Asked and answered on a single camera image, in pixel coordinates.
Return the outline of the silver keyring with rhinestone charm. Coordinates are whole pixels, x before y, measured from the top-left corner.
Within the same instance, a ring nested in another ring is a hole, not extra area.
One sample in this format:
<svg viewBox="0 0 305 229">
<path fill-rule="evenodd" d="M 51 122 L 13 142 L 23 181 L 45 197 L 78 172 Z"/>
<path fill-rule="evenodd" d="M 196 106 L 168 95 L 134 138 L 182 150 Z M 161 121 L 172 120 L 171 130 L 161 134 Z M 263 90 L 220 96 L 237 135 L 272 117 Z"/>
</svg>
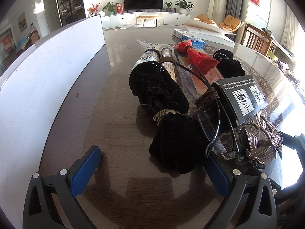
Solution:
<svg viewBox="0 0 305 229">
<path fill-rule="evenodd" d="M 282 158 L 283 135 L 267 118 L 267 111 L 260 109 L 256 117 L 240 127 L 239 140 L 246 149 L 246 156 L 258 166 Z"/>
</svg>

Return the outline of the black printed box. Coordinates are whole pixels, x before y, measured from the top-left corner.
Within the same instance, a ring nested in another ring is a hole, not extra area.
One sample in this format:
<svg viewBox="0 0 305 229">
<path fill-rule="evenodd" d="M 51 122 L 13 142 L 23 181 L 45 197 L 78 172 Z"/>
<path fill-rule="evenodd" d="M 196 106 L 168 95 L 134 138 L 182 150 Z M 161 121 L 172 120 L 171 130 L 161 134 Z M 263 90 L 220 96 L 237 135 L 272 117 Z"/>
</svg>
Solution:
<svg viewBox="0 0 305 229">
<path fill-rule="evenodd" d="M 251 75 L 219 79 L 212 84 L 234 128 L 253 118 L 268 102 Z"/>
</svg>

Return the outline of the wooden phone case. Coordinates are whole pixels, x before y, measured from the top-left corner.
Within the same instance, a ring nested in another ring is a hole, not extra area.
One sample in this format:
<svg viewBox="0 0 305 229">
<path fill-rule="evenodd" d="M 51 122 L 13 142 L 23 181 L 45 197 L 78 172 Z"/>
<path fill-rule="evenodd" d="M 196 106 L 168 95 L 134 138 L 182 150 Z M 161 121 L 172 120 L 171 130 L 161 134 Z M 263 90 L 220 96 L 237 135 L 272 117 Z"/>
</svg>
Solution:
<svg viewBox="0 0 305 229">
<path fill-rule="evenodd" d="M 192 68 L 190 65 L 189 59 L 186 55 L 181 55 L 176 50 L 174 51 L 175 59 L 180 64 L 186 67 L 187 69 L 193 71 L 195 74 L 200 76 L 200 74 Z M 198 97 L 204 94 L 207 90 L 207 86 L 196 76 L 190 72 L 180 68 L 179 66 L 175 67 L 177 82 L 182 88 L 182 92 L 186 95 L 189 100 L 197 100 Z M 206 75 L 207 81 L 210 84 L 213 84 L 219 79 L 223 79 L 223 76 L 218 71 L 217 67 L 213 67 Z"/>
</svg>

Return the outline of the black socks pair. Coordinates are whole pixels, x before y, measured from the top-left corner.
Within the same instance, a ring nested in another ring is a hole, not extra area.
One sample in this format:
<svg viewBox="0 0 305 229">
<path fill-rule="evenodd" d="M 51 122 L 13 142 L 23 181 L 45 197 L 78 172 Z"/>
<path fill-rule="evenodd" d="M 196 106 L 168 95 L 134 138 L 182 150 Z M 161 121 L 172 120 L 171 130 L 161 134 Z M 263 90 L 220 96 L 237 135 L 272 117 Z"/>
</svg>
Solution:
<svg viewBox="0 0 305 229">
<path fill-rule="evenodd" d="M 214 52 L 213 58 L 219 62 L 218 65 L 216 65 L 216 68 L 225 79 L 246 75 L 245 71 L 241 67 L 240 61 L 234 60 L 231 51 L 219 49 Z"/>
</svg>

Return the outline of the red plastic bag bundle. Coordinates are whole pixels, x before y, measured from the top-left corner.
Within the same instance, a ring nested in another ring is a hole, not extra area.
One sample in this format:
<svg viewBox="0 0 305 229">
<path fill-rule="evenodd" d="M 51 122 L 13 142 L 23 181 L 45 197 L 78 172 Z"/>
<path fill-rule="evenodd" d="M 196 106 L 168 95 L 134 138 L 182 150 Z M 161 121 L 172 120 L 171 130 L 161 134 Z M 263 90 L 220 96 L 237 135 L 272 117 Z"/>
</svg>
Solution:
<svg viewBox="0 0 305 229">
<path fill-rule="evenodd" d="M 219 61 L 214 58 L 198 51 L 193 47 L 191 39 L 187 39 L 177 43 L 174 46 L 174 49 L 177 50 L 180 54 L 187 55 L 189 62 L 197 67 L 197 69 L 202 72 L 203 75 L 206 75 L 218 65 Z"/>
</svg>

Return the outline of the gold tube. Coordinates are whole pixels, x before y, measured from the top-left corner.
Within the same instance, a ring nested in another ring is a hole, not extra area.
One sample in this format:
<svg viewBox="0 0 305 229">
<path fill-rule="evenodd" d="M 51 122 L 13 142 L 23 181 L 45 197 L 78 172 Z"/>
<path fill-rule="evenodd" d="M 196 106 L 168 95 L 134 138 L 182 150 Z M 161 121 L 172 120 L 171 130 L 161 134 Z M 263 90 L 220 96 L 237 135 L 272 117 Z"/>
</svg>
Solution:
<svg viewBox="0 0 305 229">
<path fill-rule="evenodd" d="M 160 64 L 168 71 L 171 78 L 176 82 L 175 60 L 170 47 L 164 47 L 161 50 Z"/>
</svg>

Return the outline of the cotton swab bag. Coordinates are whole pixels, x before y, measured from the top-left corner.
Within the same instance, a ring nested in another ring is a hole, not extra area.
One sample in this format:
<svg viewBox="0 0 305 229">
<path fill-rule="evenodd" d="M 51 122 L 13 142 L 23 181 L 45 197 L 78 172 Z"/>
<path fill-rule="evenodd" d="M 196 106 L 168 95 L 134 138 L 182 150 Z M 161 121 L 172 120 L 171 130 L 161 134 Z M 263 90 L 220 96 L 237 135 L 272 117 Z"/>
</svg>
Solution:
<svg viewBox="0 0 305 229">
<path fill-rule="evenodd" d="M 136 63 L 132 67 L 132 69 L 134 69 L 137 65 L 148 62 L 148 61 L 159 62 L 159 60 L 161 59 L 162 44 L 158 44 L 158 43 L 154 44 L 154 43 L 140 41 L 140 40 L 137 40 L 137 42 L 144 49 L 144 53 L 136 61 Z"/>
</svg>

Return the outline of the blue white small box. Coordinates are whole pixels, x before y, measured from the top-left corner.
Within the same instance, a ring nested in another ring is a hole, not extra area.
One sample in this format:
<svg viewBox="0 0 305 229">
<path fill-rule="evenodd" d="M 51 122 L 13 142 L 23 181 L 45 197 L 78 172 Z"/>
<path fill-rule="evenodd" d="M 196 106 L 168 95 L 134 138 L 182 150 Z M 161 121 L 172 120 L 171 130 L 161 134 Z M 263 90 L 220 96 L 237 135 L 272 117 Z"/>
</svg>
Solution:
<svg viewBox="0 0 305 229">
<path fill-rule="evenodd" d="M 205 42 L 202 39 L 197 38 L 188 31 L 180 29 L 173 29 L 173 36 L 178 38 L 180 41 L 191 40 L 192 46 L 195 49 L 205 49 Z"/>
</svg>

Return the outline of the wooden dining chair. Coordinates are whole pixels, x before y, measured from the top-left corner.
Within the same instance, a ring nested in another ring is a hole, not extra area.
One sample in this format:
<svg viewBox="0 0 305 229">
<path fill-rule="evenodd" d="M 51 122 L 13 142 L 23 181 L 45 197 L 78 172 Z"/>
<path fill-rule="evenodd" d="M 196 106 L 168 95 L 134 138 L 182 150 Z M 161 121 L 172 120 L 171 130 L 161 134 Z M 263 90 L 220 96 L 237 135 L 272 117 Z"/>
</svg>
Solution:
<svg viewBox="0 0 305 229">
<path fill-rule="evenodd" d="M 265 31 L 256 28 L 250 23 L 246 24 L 241 44 L 261 53 L 264 56 L 267 56 L 269 52 L 274 55 L 277 53 L 275 40 L 273 40 Z"/>
</svg>

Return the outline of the flat white open box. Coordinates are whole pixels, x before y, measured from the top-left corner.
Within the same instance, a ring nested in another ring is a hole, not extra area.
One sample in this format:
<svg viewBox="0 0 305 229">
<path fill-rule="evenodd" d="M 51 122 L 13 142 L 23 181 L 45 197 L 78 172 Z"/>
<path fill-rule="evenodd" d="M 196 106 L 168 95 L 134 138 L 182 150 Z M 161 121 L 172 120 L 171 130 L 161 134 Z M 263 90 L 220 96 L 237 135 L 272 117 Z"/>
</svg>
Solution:
<svg viewBox="0 0 305 229">
<path fill-rule="evenodd" d="M 219 27 L 195 19 L 189 19 L 182 24 L 181 28 L 193 36 L 202 39 L 208 46 L 230 51 L 234 49 L 235 42 L 226 36 L 226 34 L 230 35 L 230 33 Z"/>
</svg>

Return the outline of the orange lounge chair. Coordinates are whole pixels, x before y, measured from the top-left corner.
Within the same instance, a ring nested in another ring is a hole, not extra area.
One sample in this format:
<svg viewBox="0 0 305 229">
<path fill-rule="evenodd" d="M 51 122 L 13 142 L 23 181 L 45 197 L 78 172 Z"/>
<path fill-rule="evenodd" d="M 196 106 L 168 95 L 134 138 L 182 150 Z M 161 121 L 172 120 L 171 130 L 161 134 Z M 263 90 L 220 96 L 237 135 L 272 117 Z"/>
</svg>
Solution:
<svg viewBox="0 0 305 229">
<path fill-rule="evenodd" d="M 238 30 L 241 26 L 243 26 L 243 22 L 238 19 L 235 18 L 231 15 L 227 15 L 224 19 L 223 22 L 220 23 L 216 23 L 215 21 L 209 19 L 207 16 L 205 16 L 204 14 L 200 14 L 197 17 L 193 18 L 194 20 L 197 21 L 201 21 L 213 26 L 218 26 L 220 29 L 228 32 L 228 33 L 234 33 L 236 30 Z"/>
</svg>

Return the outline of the red flower arrangement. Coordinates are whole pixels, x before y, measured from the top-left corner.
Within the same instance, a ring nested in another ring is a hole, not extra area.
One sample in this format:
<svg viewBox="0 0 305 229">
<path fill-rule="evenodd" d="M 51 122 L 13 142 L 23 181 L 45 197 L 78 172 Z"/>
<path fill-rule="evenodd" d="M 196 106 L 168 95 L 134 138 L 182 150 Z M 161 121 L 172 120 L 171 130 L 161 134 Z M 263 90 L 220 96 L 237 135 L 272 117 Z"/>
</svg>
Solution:
<svg viewBox="0 0 305 229">
<path fill-rule="evenodd" d="M 92 5 L 87 11 L 89 13 L 89 16 L 94 16 L 94 15 L 97 15 L 98 14 L 98 10 L 99 10 L 99 7 L 100 7 L 100 3 L 97 3 L 95 5 Z"/>
</svg>

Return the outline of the potted green plant right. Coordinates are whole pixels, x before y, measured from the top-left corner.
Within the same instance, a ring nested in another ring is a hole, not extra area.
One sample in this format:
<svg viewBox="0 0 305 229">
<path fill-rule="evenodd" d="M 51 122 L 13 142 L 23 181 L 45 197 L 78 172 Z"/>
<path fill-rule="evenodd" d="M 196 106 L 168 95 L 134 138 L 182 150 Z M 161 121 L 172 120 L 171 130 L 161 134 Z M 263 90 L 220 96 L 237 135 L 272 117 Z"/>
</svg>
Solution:
<svg viewBox="0 0 305 229">
<path fill-rule="evenodd" d="M 181 14 L 187 14 L 189 11 L 193 10 L 194 4 L 191 2 L 187 2 L 186 0 L 176 0 L 176 6 L 179 7 L 179 11 Z"/>
</svg>

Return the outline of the potted green plant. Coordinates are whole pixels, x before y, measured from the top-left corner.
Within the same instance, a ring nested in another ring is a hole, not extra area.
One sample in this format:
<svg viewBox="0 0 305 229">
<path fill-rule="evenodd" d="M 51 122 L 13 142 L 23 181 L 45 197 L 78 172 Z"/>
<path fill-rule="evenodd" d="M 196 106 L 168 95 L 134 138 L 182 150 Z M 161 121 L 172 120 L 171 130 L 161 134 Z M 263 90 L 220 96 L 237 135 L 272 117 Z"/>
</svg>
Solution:
<svg viewBox="0 0 305 229">
<path fill-rule="evenodd" d="M 179 7 L 179 11 L 181 14 L 187 14 L 189 11 L 193 10 L 194 4 L 191 2 L 187 2 L 186 0 L 176 0 L 176 6 Z"/>
<path fill-rule="evenodd" d="M 109 15 L 114 15 L 116 13 L 116 2 L 108 2 L 104 5 L 103 11 L 107 11 Z"/>
</svg>

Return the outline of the white tv cabinet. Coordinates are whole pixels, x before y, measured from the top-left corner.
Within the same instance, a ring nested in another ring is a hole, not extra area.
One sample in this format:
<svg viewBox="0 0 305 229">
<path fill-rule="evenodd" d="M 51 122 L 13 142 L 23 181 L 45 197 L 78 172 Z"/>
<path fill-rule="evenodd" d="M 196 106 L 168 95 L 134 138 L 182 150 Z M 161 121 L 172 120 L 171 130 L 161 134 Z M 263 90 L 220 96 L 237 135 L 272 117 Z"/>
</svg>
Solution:
<svg viewBox="0 0 305 229">
<path fill-rule="evenodd" d="M 173 12 L 129 12 L 101 17 L 103 29 L 117 27 L 159 27 L 162 25 L 182 26 L 191 15 Z"/>
</svg>

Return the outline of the small potted plant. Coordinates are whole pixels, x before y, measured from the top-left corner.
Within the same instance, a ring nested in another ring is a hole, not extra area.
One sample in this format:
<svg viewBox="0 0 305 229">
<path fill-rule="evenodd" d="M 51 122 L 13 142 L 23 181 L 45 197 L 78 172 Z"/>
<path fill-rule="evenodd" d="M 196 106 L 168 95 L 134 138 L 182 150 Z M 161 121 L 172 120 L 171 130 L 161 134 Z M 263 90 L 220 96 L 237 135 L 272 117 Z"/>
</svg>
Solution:
<svg viewBox="0 0 305 229">
<path fill-rule="evenodd" d="M 165 2 L 166 5 L 166 12 L 172 11 L 172 2 Z"/>
</svg>

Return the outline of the potted green plant left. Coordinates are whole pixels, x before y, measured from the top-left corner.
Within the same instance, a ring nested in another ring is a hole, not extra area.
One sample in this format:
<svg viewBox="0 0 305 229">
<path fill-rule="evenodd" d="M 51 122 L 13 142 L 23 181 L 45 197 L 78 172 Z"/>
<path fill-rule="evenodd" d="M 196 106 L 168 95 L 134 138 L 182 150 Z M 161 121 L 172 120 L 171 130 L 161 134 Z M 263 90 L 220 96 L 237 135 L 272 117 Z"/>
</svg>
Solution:
<svg viewBox="0 0 305 229">
<path fill-rule="evenodd" d="M 107 11 L 109 15 L 114 15 L 116 13 L 116 2 L 108 2 L 104 5 L 103 11 Z"/>
</svg>

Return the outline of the dark glass display cabinet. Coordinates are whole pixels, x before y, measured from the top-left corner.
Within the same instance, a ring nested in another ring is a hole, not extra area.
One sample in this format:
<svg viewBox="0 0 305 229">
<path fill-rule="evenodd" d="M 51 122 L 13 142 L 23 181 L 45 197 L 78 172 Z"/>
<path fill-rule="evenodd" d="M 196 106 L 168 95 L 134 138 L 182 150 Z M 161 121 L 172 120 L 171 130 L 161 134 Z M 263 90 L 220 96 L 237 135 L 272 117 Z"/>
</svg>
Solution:
<svg viewBox="0 0 305 229">
<path fill-rule="evenodd" d="M 57 9 L 62 26 L 86 17 L 83 0 L 57 0 Z"/>
</svg>

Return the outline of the black television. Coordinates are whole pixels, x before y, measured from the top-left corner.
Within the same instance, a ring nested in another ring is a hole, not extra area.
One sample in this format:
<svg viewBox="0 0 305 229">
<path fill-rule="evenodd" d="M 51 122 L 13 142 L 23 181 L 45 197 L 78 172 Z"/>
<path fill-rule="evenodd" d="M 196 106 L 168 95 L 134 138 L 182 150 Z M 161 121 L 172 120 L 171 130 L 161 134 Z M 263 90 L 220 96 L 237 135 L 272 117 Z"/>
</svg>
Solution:
<svg viewBox="0 0 305 229">
<path fill-rule="evenodd" d="M 125 10 L 162 9 L 164 0 L 124 0 Z"/>
</svg>

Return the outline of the framed wall painting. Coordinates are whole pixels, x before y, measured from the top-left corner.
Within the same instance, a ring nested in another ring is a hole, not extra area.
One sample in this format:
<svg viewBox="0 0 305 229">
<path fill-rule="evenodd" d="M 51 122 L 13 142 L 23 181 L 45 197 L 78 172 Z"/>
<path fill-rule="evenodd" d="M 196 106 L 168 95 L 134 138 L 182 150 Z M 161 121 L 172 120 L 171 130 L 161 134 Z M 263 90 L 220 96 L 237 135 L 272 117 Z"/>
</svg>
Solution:
<svg viewBox="0 0 305 229">
<path fill-rule="evenodd" d="M 19 27 L 20 33 L 24 32 L 27 29 L 27 22 L 26 22 L 25 12 L 23 12 L 18 17 L 18 27 Z"/>
</svg>

